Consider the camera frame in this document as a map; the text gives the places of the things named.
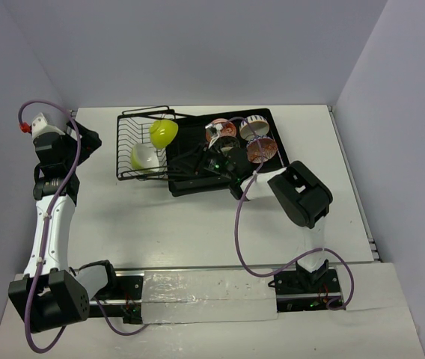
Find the orange blue geometric bowl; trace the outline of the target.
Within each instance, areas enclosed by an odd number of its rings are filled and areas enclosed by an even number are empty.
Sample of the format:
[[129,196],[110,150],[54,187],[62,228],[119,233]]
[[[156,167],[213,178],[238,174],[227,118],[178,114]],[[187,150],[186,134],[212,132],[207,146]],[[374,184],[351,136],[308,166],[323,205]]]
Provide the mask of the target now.
[[252,138],[246,145],[247,158],[255,164],[269,161],[277,151],[276,141],[266,135]]

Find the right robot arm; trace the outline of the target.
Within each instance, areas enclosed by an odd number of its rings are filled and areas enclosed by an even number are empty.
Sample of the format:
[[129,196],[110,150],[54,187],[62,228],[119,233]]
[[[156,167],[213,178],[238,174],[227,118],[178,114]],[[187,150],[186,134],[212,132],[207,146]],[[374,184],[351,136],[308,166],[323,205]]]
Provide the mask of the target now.
[[235,147],[221,154],[218,150],[198,147],[174,157],[168,164],[187,180],[206,180],[207,191],[213,188],[213,176],[229,180],[230,193],[239,201],[233,232],[236,253],[242,267],[255,277],[262,275],[248,267],[239,246],[240,212],[243,203],[252,199],[253,189],[258,190],[256,198],[275,197],[287,217],[302,228],[304,244],[309,250],[270,275],[275,276],[294,264],[301,289],[315,292],[323,285],[328,260],[322,256],[332,252],[325,247],[323,228],[333,196],[302,162],[294,161],[277,171],[261,173],[260,167],[254,167],[247,159],[245,149]]

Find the orange floral bowl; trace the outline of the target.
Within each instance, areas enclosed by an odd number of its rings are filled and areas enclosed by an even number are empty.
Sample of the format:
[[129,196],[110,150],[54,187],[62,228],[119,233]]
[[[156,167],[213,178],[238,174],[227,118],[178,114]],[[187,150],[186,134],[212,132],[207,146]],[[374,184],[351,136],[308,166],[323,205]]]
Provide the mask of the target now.
[[217,118],[213,120],[211,123],[206,125],[205,129],[206,140],[208,143],[215,141],[215,139],[219,137],[236,137],[237,134],[235,125],[225,118]]

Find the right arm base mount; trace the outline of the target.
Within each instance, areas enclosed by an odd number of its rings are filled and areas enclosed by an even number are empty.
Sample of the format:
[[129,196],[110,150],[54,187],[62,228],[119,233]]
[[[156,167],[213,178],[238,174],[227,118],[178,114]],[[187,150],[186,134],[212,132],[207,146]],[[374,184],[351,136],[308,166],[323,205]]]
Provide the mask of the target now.
[[276,294],[279,313],[327,310],[343,305],[343,296],[335,269],[329,269],[314,284],[307,283],[305,271],[288,270],[274,276],[268,282]]

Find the white bowl pink rim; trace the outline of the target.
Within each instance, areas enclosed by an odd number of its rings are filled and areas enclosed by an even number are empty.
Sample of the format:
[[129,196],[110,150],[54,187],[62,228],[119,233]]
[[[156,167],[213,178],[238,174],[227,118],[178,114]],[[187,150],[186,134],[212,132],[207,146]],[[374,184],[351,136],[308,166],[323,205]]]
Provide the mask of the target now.
[[241,138],[249,141],[254,135],[264,136],[269,133],[269,123],[261,115],[251,115],[246,117],[239,126]]

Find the green bowl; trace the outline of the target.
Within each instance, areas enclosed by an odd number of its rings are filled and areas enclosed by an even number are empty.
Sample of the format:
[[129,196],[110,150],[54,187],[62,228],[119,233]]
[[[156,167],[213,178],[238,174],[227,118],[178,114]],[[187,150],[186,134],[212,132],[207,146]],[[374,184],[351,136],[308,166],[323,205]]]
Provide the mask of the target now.
[[149,128],[150,142],[157,150],[162,150],[172,143],[178,130],[179,126],[173,120],[156,120]]

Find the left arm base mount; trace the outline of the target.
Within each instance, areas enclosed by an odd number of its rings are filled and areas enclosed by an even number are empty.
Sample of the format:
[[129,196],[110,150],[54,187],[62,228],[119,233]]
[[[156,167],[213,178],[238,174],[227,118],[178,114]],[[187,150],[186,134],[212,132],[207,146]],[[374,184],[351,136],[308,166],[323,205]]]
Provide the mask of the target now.
[[141,297],[144,277],[142,275],[117,276],[116,286],[107,291],[102,289],[100,300],[107,317],[120,318],[123,324],[142,325]]

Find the black dish rack tray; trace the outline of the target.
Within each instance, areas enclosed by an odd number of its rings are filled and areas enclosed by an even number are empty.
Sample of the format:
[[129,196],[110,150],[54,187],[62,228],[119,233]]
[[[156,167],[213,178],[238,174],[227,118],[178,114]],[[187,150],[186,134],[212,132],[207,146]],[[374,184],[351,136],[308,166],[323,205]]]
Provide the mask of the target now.
[[[166,157],[167,152],[172,154],[181,154],[186,151],[193,150],[199,146],[207,146],[209,143],[206,140],[206,125],[211,123],[217,118],[225,118],[231,121],[236,127],[236,137],[240,142],[240,147],[246,149],[247,143],[245,139],[241,138],[239,134],[240,123],[248,116],[251,115],[261,115],[265,117],[269,123],[269,133],[266,136],[274,139],[278,145],[278,151],[276,155],[267,162],[261,162],[260,164],[253,163],[254,167],[260,167],[261,173],[272,172],[279,170],[287,166],[290,162],[287,158],[287,154],[284,149],[284,145],[278,134],[277,126],[273,120],[272,113],[267,108],[256,108],[256,109],[246,109],[240,111],[226,111],[219,112],[215,114],[203,114],[203,115],[186,115],[184,118],[180,118],[176,123],[179,126],[178,133],[176,138],[166,147]],[[218,148],[215,144],[211,147],[214,150],[220,150],[226,154],[232,148]],[[194,194],[199,192],[205,192],[206,186],[199,186],[197,180],[187,180],[185,177],[182,177],[179,180],[168,181],[168,187],[171,194],[175,197]],[[213,186],[209,191],[215,191],[219,189],[228,188],[228,186]]]

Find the white square bowl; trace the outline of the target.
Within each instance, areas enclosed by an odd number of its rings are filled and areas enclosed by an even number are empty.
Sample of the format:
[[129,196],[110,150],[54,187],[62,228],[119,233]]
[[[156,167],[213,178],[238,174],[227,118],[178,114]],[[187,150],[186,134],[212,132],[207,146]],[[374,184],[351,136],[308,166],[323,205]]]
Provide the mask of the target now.
[[152,147],[146,144],[135,144],[130,153],[131,168],[135,171],[145,173],[156,173],[159,171],[159,157]]

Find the black leaf pattern bowl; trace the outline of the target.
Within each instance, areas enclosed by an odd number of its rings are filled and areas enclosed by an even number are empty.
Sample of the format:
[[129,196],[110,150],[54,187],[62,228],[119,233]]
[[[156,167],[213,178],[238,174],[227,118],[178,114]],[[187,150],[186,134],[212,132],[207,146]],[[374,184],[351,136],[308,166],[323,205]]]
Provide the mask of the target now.
[[237,137],[234,136],[222,136],[220,137],[216,142],[215,145],[222,149],[222,148],[237,148],[240,147],[240,142]]

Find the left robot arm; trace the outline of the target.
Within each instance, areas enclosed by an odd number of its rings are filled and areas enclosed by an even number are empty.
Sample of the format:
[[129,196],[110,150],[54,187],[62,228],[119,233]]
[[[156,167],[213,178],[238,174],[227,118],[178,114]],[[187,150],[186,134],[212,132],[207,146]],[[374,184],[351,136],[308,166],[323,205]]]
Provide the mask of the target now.
[[76,210],[79,179],[70,171],[102,142],[81,124],[74,138],[38,114],[29,129],[39,159],[33,195],[37,225],[28,265],[20,280],[10,282],[8,297],[33,334],[85,321],[90,301],[114,296],[119,289],[113,265],[100,260],[75,272],[67,262],[70,225]]

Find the white taped sheet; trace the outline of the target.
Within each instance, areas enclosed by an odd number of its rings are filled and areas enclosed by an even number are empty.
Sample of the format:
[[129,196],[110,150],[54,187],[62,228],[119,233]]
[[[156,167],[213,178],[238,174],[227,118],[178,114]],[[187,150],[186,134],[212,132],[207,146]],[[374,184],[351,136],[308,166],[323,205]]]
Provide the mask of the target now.
[[145,324],[259,322],[278,317],[267,278],[239,269],[147,271],[141,294]]

